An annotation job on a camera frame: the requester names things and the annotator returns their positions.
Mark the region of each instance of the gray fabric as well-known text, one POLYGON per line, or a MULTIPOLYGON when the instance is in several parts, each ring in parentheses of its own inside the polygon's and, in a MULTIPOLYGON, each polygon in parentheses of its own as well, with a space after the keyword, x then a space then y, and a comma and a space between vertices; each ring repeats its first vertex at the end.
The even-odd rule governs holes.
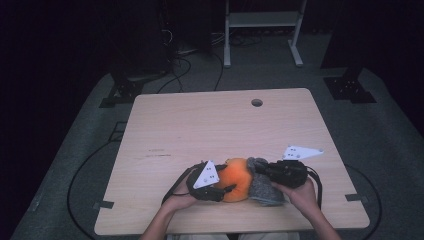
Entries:
POLYGON ((271 180, 266 175, 256 173, 255 166, 263 166, 268 161, 263 158, 247 159, 247 167, 253 175, 253 181, 249 188, 249 198, 257 200, 264 206, 278 206, 285 202, 284 195, 271 185, 271 180))

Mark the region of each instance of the person's right hand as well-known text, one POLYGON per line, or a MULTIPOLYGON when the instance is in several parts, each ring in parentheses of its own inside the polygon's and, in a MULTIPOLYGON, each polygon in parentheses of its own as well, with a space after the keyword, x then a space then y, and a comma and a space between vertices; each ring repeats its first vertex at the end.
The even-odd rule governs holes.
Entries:
POLYGON ((272 186, 285 193, 289 197, 290 202, 299 209, 306 218, 309 218, 311 214, 319 209, 314 183, 310 178, 306 180, 305 184, 294 189, 275 182, 272 182, 272 186))

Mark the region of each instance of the orange stuffed toy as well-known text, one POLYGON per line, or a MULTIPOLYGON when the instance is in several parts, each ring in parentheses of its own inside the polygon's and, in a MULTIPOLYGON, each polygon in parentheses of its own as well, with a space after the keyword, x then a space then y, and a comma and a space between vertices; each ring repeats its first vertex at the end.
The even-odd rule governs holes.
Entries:
POLYGON ((227 186, 237 186, 224 195, 224 202, 238 202, 249 197, 249 188, 253 176, 247 168, 247 159, 231 158, 225 161, 227 167, 218 172, 219 182, 214 187, 224 189, 227 186))

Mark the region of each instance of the metal leg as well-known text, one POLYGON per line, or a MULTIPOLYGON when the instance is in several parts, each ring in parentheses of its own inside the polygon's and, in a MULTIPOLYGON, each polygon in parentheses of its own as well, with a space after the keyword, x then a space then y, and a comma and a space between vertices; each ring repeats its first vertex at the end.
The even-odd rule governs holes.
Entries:
POLYGON ((224 67, 231 67, 230 54, 230 3, 225 2, 225 45, 224 45, 224 67))
POLYGON ((292 52, 295 64, 297 67, 303 66, 302 58, 300 58, 299 51, 297 50, 296 43, 300 33, 300 27, 302 26, 303 15, 305 13, 307 0, 302 1, 302 5, 299 10, 299 15, 297 16, 296 26, 294 28, 294 36, 292 40, 289 40, 290 51, 292 52))

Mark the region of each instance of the white metal stand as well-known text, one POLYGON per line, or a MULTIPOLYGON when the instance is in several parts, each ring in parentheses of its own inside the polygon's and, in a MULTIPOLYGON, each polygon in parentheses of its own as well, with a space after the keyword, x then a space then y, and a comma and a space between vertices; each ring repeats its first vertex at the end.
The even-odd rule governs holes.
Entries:
POLYGON ((230 13, 229 1, 225 4, 225 45, 224 45, 224 67, 231 67, 230 52, 230 28, 233 27, 283 27, 294 26, 293 39, 289 40, 290 51, 292 52, 296 66, 301 67, 303 61, 297 50, 296 44, 302 25, 303 15, 307 0, 302 0, 299 11, 291 12, 243 12, 230 13))

